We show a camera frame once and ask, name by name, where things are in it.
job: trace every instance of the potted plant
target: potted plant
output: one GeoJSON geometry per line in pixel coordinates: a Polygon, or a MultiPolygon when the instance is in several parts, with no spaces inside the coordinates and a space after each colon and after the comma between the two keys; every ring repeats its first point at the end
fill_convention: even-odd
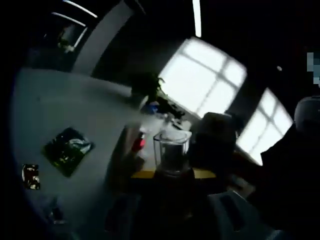
{"type": "Polygon", "coordinates": [[[162,91],[161,82],[165,82],[161,77],[150,72],[132,74],[130,80],[131,98],[139,105],[142,102],[148,104],[156,101],[159,91],[162,91]]]}

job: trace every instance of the bright window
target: bright window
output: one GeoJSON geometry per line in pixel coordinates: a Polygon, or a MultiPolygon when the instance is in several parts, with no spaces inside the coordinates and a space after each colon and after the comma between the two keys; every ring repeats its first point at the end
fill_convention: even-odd
{"type": "Polygon", "coordinates": [[[278,142],[293,124],[284,106],[269,90],[237,140],[237,145],[262,166],[261,153],[278,142]]]}
{"type": "Polygon", "coordinates": [[[176,103],[203,117],[224,113],[244,82],[244,66],[212,45],[186,40],[159,75],[163,91],[176,103]]]}

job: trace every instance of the white wall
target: white wall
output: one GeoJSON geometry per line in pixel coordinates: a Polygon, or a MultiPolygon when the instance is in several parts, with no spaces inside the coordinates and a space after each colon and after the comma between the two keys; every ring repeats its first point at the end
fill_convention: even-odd
{"type": "MultiPolygon", "coordinates": [[[[67,219],[86,222],[97,201],[105,204],[104,178],[120,133],[140,118],[126,103],[131,89],[104,80],[55,70],[24,68],[12,97],[11,144],[18,166],[39,165],[40,190],[27,190],[31,201],[59,195],[67,219]],[[70,178],[42,155],[43,146],[72,126],[95,143],[70,178]]],[[[97,209],[105,217],[105,205],[97,209]]]]}
{"type": "Polygon", "coordinates": [[[83,45],[72,69],[72,73],[91,76],[100,57],[118,31],[133,14],[132,10],[121,1],[99,22],[83,45]]]}

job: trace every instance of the fluorescent light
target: fluorescent light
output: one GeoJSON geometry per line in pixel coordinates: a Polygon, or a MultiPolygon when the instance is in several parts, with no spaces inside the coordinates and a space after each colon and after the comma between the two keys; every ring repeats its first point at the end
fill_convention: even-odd
{"type": "Polygon", "coordinates": [[[88,9],[84,8],[83,6],[80,6],[72,1],[69,1],[69,0],[62,0],[63,2],[67,3],[67,4],[71,4],[73,6],[75,6],[76,8],[78,9],[81,9],[82,11],[85,11],[86,13],[90,14],[91,16],[97,18],[98,16],[95,15],[93,12],[89,11],[88,9]]]}
{"type": "Polygon", "coordinates": [[[72,22],[75,22],[76,24],[80,24],[81,26],[86,26],[84,23],[82,23],[82,22],[80,22],[80,21],[77,21],[77,20],[75,20],[75,19],[73,19],[73,18],[71,18],[71,17],[68,17],[68,16],[66,16],[66,15],[63,15],[63,14],[61,14],[61,13],[57,13],[57,12],[52,12],[52,14],[53,15],[56,15],[56,16],[59,16],[59,17],[62,17],[62,18],[65,18],[65,19],[68,19],[68,20],[70,20],[70,21],[72,21],[72,22]]]}
{"type": "Polygon", "coordinates": [[[86,33],[87,30],[88,30],[87,27],[83,30],[83,32],[81,33],[81,35],[79,36],[79,38],[78,38],[77,41],[75,42],[75,44],[74,44],[74,46],[73,46],[74,48],[76,48],[76,47],[78,46],[79,42],[81,41],[81,39],[83,38],[83,36],[85,35],[85,33],[86,33]]]}
{"type": "Polygon", "coordinates": [[[200,11],[200,0],[192,0],[193,14],[194,14],[194,28],[195,35],[201,38],[201,11],[200,11]]]}

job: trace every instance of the yellow table surface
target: yellow table surface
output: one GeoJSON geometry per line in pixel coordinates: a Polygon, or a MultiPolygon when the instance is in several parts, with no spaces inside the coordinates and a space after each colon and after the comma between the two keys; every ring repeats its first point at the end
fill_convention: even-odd
{"type": "MultiPolygon", "coordinates": [[[[204,169],[199,169],[199,168],[192,168],[194,171],[194,177],[196,179],[212,179],[215,178],[216,175],[208,170],[204,170],[204,169]]],[[[131,178],[132,179],[152,179],[154,177],[155,174],[155,169],[146,169],[146,170],[141,170],[141,171],[137,171],[135,172],[131,178]]]]}

